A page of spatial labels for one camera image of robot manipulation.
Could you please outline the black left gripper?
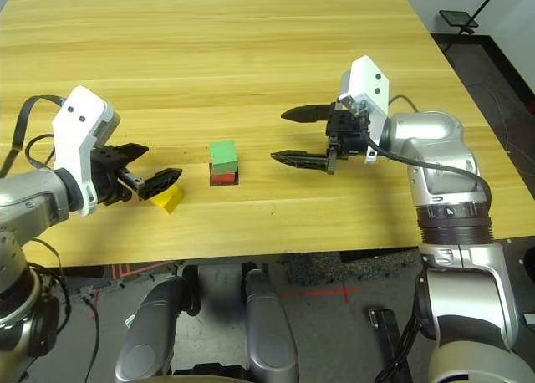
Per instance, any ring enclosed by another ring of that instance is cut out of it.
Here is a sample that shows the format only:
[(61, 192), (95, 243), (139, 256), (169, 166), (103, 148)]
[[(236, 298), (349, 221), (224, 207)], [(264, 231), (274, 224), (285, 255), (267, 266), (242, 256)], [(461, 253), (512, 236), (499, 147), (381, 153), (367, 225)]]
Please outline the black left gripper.
[(166, 191), (180, 178), (180, 168), (166, 168), (146, 180), (127, 168), (148, 150), (147, 146), (128, 143), (94, 148), (90, 152), (91, 179), (99, 204), (127, 202), (133, 192), (145, 201)]

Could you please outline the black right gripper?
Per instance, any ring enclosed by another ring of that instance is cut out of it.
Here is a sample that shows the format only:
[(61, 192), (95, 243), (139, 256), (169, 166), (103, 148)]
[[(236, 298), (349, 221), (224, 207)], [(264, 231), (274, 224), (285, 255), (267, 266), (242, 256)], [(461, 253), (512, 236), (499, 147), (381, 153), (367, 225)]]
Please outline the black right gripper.
[(299, 169), (323, 171), (333, 175), (337, 160), (348, 160), (350, 156), (366, 156), (368, 145), (359, 122), (340, 103), (294, 107), (284, 111), (281, 118), (297, 123), (327, 121), (325, 132), (328, 144), (326, 155), (285, 150), (271, 154), (275, 161)]

